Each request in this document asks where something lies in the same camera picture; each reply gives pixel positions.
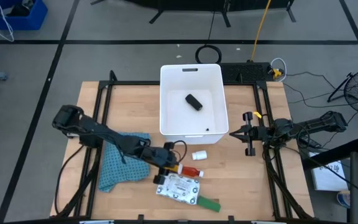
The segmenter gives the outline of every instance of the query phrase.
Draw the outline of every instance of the desk fan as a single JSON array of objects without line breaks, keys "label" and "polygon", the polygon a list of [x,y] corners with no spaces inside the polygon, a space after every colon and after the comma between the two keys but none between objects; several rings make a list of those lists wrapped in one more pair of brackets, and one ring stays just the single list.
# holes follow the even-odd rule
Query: desk fan
[{"label": "desk fan", "polygon": [[[345,85],[343,95],[332,98],[343,85]],[[349,106],[358,111],[358,72],[356,74],[349,73],[347,78],[335,89],[332,94],[330,94],[327,102],[331,102],[342,97],[345,98]]]}]

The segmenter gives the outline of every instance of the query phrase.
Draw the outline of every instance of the white plastic bin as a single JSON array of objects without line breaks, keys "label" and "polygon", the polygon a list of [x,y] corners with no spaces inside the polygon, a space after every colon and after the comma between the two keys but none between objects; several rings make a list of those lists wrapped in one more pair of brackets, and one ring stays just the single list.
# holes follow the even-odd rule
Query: white plastic bin
[{"label": "white plastic bin", "polygon": [[[229,131],[219,65],[164,65],[160,78],[160,132],[167,141],[214,144]],[[201,110],[186,102],[189,94]]]}]

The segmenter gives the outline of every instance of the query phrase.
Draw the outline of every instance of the wooden table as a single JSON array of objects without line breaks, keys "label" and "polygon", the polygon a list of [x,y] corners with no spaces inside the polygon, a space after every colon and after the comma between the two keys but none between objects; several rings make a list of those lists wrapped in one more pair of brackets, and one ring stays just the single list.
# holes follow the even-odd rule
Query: wooden table
[{"label": "wooden table", "polygon": [[[89,116],[93,113],[97,87],[98,82],[83,82],[81,87],[77,105]],[[159,131],[159,88],[158,85],[113,86],[107,125],[116,131],[150,133],[152,145],[163,146],[165,140]],[[256,111],[254,92],[251,86],[225,86],[224,90],[231,132],[244,124],[244,112]],[[290,112],[282,83],[268,83],[268,93],[273,118],[289,119]],[[262,92],[259,95],[261,104],[264,105]],[[102,105],[99,111],[98,117],[101,118]],[[252,124],[258,125],[257,119],[254,119]],[[65,160],[79,146],[78,138],[69,139]],[[288,146],[296,149],[295,141],[289,142]],[[273,220],[268,176],[262,159],[262,143],[255,141],[254,147],[256,156],[245,156],[246,144],[228,134],[213,145],[188,147],[187,157],[182,163],[204,171],[204,178],[200,182],[200,195],[219,200],[222,206],[219,213],[156,195],[157,186],[152,180],[158,169],[150,166],[150,175],[145,180],[117,184],[110,193],[96,190],[92,218],[135,220],[139,214],[143,214],[146,220],[227,220],[227,216],[234,215],[236,220]],[[183,152],[183,146],[177,146],[175,149]],[[208,159],[192,161],[191,153],[200,150],[207,150]],[[282,149],[281,155],[289,191],[305,211],[313,216],[299,154]],[[83,149],[63,171],[58,195],[60,210],[78,188],[84,156]],[[276,189],[281,216],[284,217],[282,195],[277,187]],[[88,193],[85,193],[82,215],[85,214],[88,196]]]}]

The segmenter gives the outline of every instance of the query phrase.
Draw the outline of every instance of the blue bin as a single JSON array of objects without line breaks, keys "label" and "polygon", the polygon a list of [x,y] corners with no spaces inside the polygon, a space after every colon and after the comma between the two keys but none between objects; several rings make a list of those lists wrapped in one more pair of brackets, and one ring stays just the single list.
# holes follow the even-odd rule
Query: blue bin
[{"label": "blue bin", "polygon": [[[22,0],[0,0],[2,9],[12,7]],[[5,16],[13,30],[39,30],[47,15],[48,9],[42,0],[36,0],[28,16]],[[7,30],[5,21],[0,16],[0,30]]]}]

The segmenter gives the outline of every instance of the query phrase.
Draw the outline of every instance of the blue cloth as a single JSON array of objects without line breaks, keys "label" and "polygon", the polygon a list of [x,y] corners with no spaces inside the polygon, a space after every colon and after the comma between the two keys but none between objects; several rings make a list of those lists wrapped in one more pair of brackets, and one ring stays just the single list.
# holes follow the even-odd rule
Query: blue cloth
[{"label": "blue cloth", "polygon": [[[147,133],[120,133],[150,139]],[[131,157],[124,156],[126,164],[122,163],[117,147],[107,143],[104,148],[102,171],[99,178],[99,190],[110,192],[117,183],[139,181],[149,176],[149,164]]]}]

